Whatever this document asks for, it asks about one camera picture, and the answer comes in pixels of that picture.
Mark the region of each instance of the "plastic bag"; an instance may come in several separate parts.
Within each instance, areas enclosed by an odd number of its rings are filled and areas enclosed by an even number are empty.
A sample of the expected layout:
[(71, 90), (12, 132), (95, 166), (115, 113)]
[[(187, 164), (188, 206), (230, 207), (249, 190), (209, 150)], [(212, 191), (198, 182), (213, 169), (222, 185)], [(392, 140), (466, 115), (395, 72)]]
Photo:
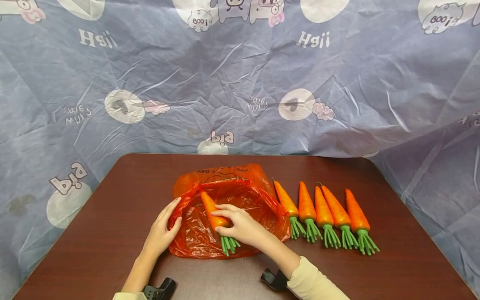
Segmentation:
[(172, 228), (182, 216), (182, 225), (169, 246), (173, 255), (200, 259), (231, 259), (257, 254), (251, 246), (241, 244), (227, 257), (222, 251), (219, 234), (210, 222), (200, 198), (204, 189), (217, 204), (230, 203), (246, 210), (255, 220), (284, 241), (290, 236), (287, 212), (276, 200), (264, 171), (257, 164), (210, 168), (180, 176), (173, 186), (173, 199), (181, 196), (168, 221)]

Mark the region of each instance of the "tabletop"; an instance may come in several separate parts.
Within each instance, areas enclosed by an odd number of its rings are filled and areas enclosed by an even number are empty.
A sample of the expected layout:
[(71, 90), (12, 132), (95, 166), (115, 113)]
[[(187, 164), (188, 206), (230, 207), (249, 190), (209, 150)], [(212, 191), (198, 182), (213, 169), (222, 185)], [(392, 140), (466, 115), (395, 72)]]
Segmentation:
[[(294, 201), (302, 180), (316, 182), (344, 203), (355, 193), (381, 252), (325, 249), (304, 239), (288, 247), (307, 257), (352, 300), (476, 299), (374, 164), (364, 158), (128, 154), (121, 157), (15, 296), (21, 299), (111, 299), (125, 282), (158, 213), (172, 199), (179, 175), (258, 163)], [(185, 259), (164, 253), (150, 284), (177, 282), (173, 300), (295, 299), (260, 281), (277, 268), (263, 254), (234, 260)]]

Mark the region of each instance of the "fabric backdrop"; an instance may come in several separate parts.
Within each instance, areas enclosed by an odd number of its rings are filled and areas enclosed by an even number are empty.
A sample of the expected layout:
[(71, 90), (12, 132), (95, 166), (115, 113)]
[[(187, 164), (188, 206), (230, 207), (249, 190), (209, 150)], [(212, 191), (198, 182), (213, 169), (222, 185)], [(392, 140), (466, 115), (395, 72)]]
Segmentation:
[(0, 299), (131, 152), (369, 157), (480, 295), (479, 3), (0, 0)]

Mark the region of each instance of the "sleeve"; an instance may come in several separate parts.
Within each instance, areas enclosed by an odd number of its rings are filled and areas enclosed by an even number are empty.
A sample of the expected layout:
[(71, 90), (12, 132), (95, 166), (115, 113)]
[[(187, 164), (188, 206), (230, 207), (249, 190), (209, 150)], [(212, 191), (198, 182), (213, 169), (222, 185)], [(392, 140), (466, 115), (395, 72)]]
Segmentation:
[(147, 300), (145, 294), (139, 293), (115, 293), (112, 300)]
[(293, 271), (288, 289), (302, 300), (349, 300), (316, 266), (305, 257), (300, 257), (300, 265)]

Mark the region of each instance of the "orange carrot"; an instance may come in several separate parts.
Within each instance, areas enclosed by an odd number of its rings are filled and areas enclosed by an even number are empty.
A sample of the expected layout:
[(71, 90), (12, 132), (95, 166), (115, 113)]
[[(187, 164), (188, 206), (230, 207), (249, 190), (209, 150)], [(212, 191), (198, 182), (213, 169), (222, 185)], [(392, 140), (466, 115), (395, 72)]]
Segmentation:
[(278, 182), (273, 180), (273, 184), (275, 185), (276, 194), (278, 199), (280, 200), (280, 204), (282, 207), (287, 211), (288, 216), (299, 216), (299, 210), (295, 206), (292, 201), (292, 198), (287, 194), (287, 192), (283, 189), (282, 185)]
[[(215, 230), (215, 228), (218, 226), (230, 226), (230, 222), (227, 218), (222, 216), (212, 216), (212, 212), (218, 209), (215, 207), (216, 204), (213, 199), (205, 191), (200, 190), (200, 197), (204, 203), (205, 211), (207, 212), (208, 220), (210, 220), (210, 225), (212, 226), (213, 230)], [(233, 254), (235, 254), (235, 248), (240, 247), (240, 244), (237, 242), (237, 240), (231, 237), (224, 237), (222, 235), (220, 235), (220, 237), (223, 253), (225, 253), (226, 256), (229, 256), (228, 251), (230, 250)]]
[(299, 188), (299, 212), (300, 220), (307, 225), (307, 241), (315, 243), (317, 241), (317, 236), (322, 239), (322, 235), (315, 225), (317, 214), (315, 213), (315, 208), (313, 207), (313, 202), (308, 193), (307, 186), (303, 181), (300, 181)]
[(283, 189), (282, 185), (278, 181), (275, 181), (274, 179), (272, 180), (275, 186), (276, 194), (280, 200), (280, 204), (288, 212), (288, 216), (290, 217), (290, 237), (296, 240), (298, 239), (300, 232), (303, 234), (303, 236), (306, 236), (307, 233), (297, 220), (297, 217), (299, 216), (299, 210), (287, 192)]
[(321, 185), (322, 192), (324, 194), (325, 200), (327, 202), (328, 208), (330, 208), (330, 212), (333, 216), (333, 223), (335, 227), (339, 228), (342, 231), (342, 245), (343, 248), (352, 249), (352, 246), (355, 249), (358, 248), (359, 244), (355, 239), (355, 236), (350, 231), (350, 217), (348, 216), (345, 209), (343, 209), (342, 205), (332, 192), (324, 185)]
[(365, 250), (369, 256), (372, 253), (375, 254), (375, 250), (380, 251), (368, 235), (370, 224), (357, 200), (355, 200), (353, 193), (349, 189), (345, 189), (345, 201), (347, 202), (348, 215), (352, 220), (351, 228), (359, 236), (360, 251), (362, 254), (365, 255)]
[(317, 226), (324, 229), (325, 248), (328, 248), (327, 242), (329, 242), (331, 247), (338, 249), (341, 243), (332, 227), (334, 224), (333, 216), (319, 186), (315, 186), (315, 209)]
[(217, 226), (228, 227), (230, 225), (230, 222), (227, 218), (222, 216), (212, 216), (212, 212), (218, 210), (215, 208), (216, 203), (213, 201), (213, 199), (205, 191), (200, 191), (200, 197), (202, 198), (202, 202), (204, 203), (204, 207), (207, 211), (207, 216), (210, 220), (210, 225), (212, 226), (212, 229), (215, 230)]

